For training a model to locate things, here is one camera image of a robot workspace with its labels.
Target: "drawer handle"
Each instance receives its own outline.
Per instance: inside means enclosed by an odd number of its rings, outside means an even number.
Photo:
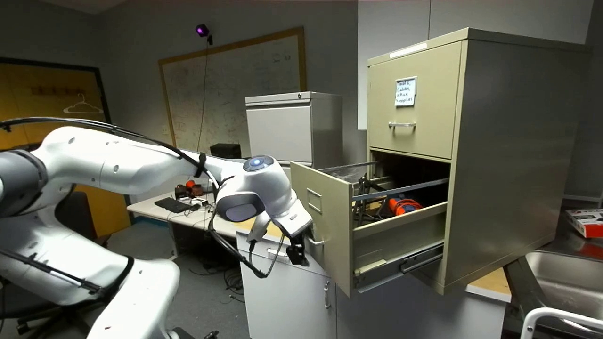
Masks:
[[[398,129],[412,131],[415,134],[417,132],[417,123],[389,121],[389,129],[393,131],[393,134],[397,134]]]

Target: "filing cabinet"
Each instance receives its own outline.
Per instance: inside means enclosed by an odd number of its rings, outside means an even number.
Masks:
[[[446,294],[553,242],[589,59],[474,29],[372,59],[368,164],[293,166],[336,285],[355,296],[414,274]],[[376,215],[389,198],[423,208]]]

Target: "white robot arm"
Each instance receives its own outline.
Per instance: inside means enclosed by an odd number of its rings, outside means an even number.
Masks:
[[[133,264],[133,259],[110,253],[65,228],[56,219],[57,204],[74,183],[138,195],[203,172],[219,185],[219,217],[233,223],[259,217],[261,230],[274,221],[291,240],[300,240],[310,228],[310,213],[282,166],[270,157],[253,157],[246,163],[223,161],[146,140],[137,142],[116,127],[110,132],[63,127],[33,153],[0,153],[0,251],[16,255],[0,253],[0,276],[59,306],[95,300],[99,294],[93,291],[105,291],[123,279],[129,283],[125,272],[133,266],[144,268],[144,262]],[[52,274],[16,259],[42,262]]]

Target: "white refrigerator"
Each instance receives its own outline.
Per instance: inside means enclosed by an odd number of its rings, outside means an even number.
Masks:
[[[344,163],[342,97],[284,93],[248,97],[252,155],[270,155],[285,168],[297,161],[316,168]]]

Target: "cabinet drawer front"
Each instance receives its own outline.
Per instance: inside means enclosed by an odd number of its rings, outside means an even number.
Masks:
[[[463,44],[451,44],[370,67],[368,138],[372,149],[451,159]],[[415,82],[415,104],[400,83]]]
[[[293,185],[325,242],[325,270],[348,296],[400,277],[404,260],[444,244],[447,202],[359,227],[353,183],[295,163]]]

